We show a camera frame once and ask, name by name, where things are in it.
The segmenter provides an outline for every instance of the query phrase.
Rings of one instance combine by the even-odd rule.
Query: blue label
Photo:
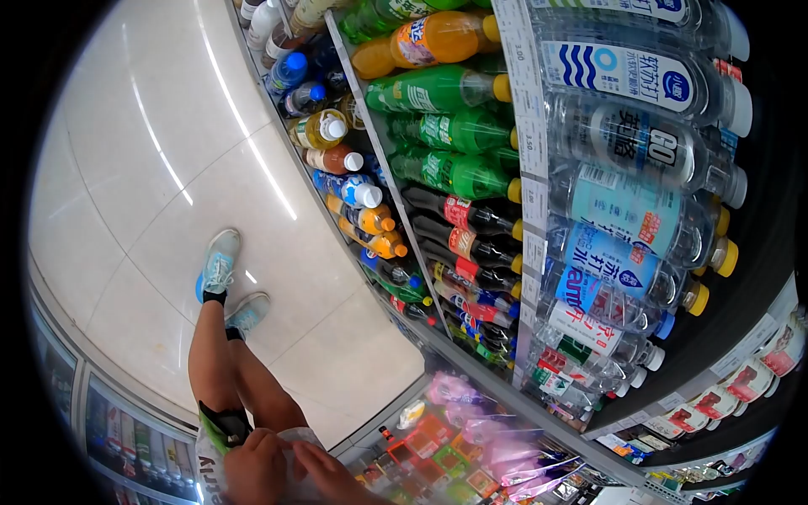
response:
[[[565,262],[642,298],[654,278],[659,259],[589,225],[575,223],[567,242]]]

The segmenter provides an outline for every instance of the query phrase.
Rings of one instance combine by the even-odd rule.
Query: red label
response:
[[[469,229],[469,206],[471,200],[449,195],[444,202],[444,218],[455,226]]]

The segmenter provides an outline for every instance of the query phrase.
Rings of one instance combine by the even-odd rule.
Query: juice bottle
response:
[[[325,109],[289,122],[286,131],[294,145],[310,149],[330,149],[347,133],[345,116],[336,109]]]
[[[303,149],[301,155],[306,164],[324,170],[329,174],[342,175],[348,171],[356,172],[364,164],[361,154],[345,144],[339,144],[331,149]]]
[[[496,18],[457,11],[437,12],[405,24],[389,38],[363,43],[351,56],[356,75],[375,79],[396,67],[416,69],[457,63],[499,40]]]
[[[365,93],[368,107],[380,112],[460,112],[492,99],[511,102],[507,74],[481,74],[460,65],[376,79]]]

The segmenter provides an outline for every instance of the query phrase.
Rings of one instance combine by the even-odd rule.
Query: water bottle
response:
[[[688,194],[703,188],[732,208],[743,204],[746,172],[728,154],[716,155],[708,149],[686,124],[636,103],[561,93],[547,94],[545,99],[550,110],[548,144],[559,155],[609,163]]]
[[[727,6],[712,0],[676,2],[556,2],[531,0],[534,26],[601,22],[626,27],[645,28],[659,36],[670,36],[679,43],[726,59],[746,61],[749,57],[749,35],[738,16]]]
[[[738,246],[715,238],[713,222],[677,189],[603,163],[551,157],[549,210],[605,231],[675,267],[710,266],[729,276]]]
[[[592,226],[552,213],[547,216],[547,255],[659,309],[682,305],[698,316],[709,299],[709,289],[684,269]]]
[[[720,75],[707,56],[660,44],[644,30],[610,31],[602,23],[593,28],[540,34],[541,74],[550,91],[599,91],[619,103],[651,105],[659,114],[697,127],[720,120],[741,137],[749,134],[749,90]]]
[[[547,256],[541,292],[581,309],[616,330],[667,338],[675,321],[666,310],[650,307],[637,298],[590,276],[578,268]]]

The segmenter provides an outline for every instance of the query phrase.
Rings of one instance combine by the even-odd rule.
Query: blue bottle cap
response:
[[[662,340],[666,339],[668,335],[671,334],[671,329],[673,328],[673,322],[676,320],[673,314],[664,310],[662,312],[662,319],[659,320],[659,324],[654,330],[656,336],[660,337]]]

